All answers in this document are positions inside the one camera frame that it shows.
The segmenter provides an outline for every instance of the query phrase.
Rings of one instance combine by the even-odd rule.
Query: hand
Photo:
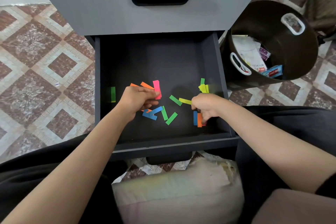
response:
[[[218,107],[218,102],[223,100],[223,98],[209,93],[200,93],[198,96],[191,99],[191,109],[200,109],[204,124],[211,117],[218,117],[216,109]]]
[[[129,113],[131,120],[133,120],[137,111],[149,109],[152,105],[158,105],[159,102],[155,98],[159,94],[159,91],[155,92],[145,87],[128,86],[116,107],[121,107]]]

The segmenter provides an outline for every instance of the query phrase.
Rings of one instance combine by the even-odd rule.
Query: floor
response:
[[[276,1],[305,9],[306,0]],[[95,52],[53,5],[0,7],[0,80],[0,162],[92,130]],[[336,41],[320,47],[304,77],[233,92],[230,100],[336,109]],[[135,159],[119,180],[185,169],[188,163],[151,166]]]

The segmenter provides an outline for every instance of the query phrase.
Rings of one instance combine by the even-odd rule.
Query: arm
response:
[[[336,157],[273,126],[244,107],[213,94],[199,94],[192,108],[204,120],[219,116],[292,189],[314,193],[336,173]]]
[[[2,223],[78,223],[125,125],[137,110],[157,105],[158,94],[127,87],[116,107]]]

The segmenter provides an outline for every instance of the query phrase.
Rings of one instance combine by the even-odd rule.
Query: right arm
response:
[[[336,157],[229,100],[199,94],[192,108],[201,109],[204,121],[216,116],[225,120],[291,189],[315,193],[336,173]]]

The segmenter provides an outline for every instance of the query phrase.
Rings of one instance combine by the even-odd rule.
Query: black pants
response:
[[[336,156],[336,113],[309,107],[246,107],[262,119]],[[32,191],[86,137],[45,147],[0,164],[0,221]],[[227,149],[213,152],[228,157]],[[245,203],[240,223],[250,223],[260,206],[277,188],[288,186],[243,141],[235,160],[241,175]],[[124,161],[108,162],[82,215],[80,223],[122,223],[111,183],[127,169]]]

